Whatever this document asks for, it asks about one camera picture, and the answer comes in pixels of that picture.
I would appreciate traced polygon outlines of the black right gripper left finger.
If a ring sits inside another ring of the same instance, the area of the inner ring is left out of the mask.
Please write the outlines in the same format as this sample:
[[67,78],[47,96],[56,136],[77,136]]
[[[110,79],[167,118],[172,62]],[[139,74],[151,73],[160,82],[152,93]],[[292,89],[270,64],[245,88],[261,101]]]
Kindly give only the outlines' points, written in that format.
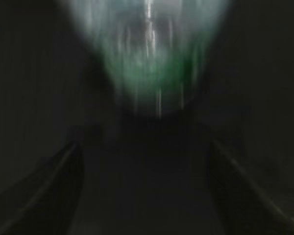
[[84,183],[84,157],[72,141],[0,193],[0,235],[65,235]]

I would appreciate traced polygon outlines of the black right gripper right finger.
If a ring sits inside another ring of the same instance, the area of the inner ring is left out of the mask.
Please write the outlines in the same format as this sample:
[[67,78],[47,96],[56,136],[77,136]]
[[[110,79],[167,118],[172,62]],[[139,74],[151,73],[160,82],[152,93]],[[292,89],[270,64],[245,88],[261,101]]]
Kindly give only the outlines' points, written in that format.
[[281,210],[232,152],[211,141],[209,189],[227,235],[294,235],[294,217]]

